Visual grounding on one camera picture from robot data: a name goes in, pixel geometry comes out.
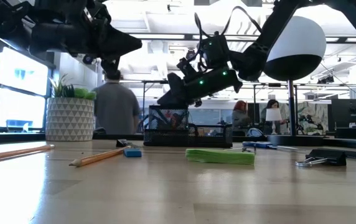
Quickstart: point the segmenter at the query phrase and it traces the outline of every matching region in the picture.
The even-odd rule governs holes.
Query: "binder clip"
[[[347,160],[344,151],[314,149],[305,156],[306,160],[296,162],[299,167],[311,167],[315,164],[328,164],[333,166],[346,166]]]
[[[127,142],[126,139],[117,139],[116,141],[116,147],[126,147],[129,145],[129,142]]]

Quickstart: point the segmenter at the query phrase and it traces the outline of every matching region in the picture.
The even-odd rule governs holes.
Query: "yellow pencil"
[[[45,146],[40,146],[40,147],[33,147],[29,149],[19,149],[19,150],[14,150],[14,151],[9,151],[9,152],[0,152],[0,159],[12,157],[12,156],[19,156],[23,154],[28,154],[32,152],[41,152],[41,151],[48,151],[51,150],[55,147],[55,145],[45,145]]]
[[[121,149],[116,149],[110,152],[103,152],[100,154],[96,154],[96,155],[92,155],[92,156],[87,156],[81,159],[75,159],[73,162],[71,162],[69,164],[69,166],[75,166],[75,167],[81,167],[81,166],[85,166],[88,164],[91,164],[93,162],[98,162],[101,161],[103,159],[107,159],[113,156],[117,156],[123,153],[124,149],[130,148],[131,146],[126,146],[126,147],[122,147]]]

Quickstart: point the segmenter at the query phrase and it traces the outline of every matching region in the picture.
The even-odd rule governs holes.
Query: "stack of sticky notes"
[[[254,153],[217,149],[186,149],[188,161],[253,165]]]
[[[128,148],[123,150],[125,157],[142,157],[142,152],[139,148]]]

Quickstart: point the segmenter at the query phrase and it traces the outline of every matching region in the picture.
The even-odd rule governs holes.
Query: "window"
[[[42,128],[45,98],[0,88],[0,127]]]
[[[220,110],[190,109],[189,122],[198,125],[218,125]]]
[[[0,53],[0,84],[45,95],[47,79],[45,65],[7,47]]]

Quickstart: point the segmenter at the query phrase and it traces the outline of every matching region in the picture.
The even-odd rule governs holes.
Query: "eraser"
[[[139,149],[124,149],[125,157],[142,157],[142,152]]]

